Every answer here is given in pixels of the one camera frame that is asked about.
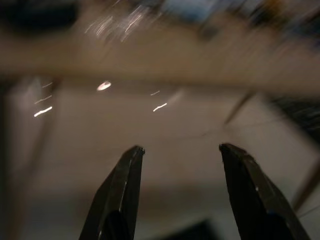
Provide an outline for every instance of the white surface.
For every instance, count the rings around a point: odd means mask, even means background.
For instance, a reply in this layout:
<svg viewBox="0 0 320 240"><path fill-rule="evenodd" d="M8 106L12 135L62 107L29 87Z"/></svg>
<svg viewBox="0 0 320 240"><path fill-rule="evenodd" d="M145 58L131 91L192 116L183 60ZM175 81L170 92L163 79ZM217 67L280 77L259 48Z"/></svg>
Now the white surface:
<svg viewBox="0 0 320 240"><path fill-rule="evenodd" d="M221 142L251 153L289 201L319 156L260 96L223 127L243 92L117 82L97 92L98 85L63 85L58 92L57 119L28 189L20 239L77 239L95 191L134 144L146 149L137 240L165 236L203 219L221 239L240 239ZM153 112L163 103L168 104Z"/></svg>

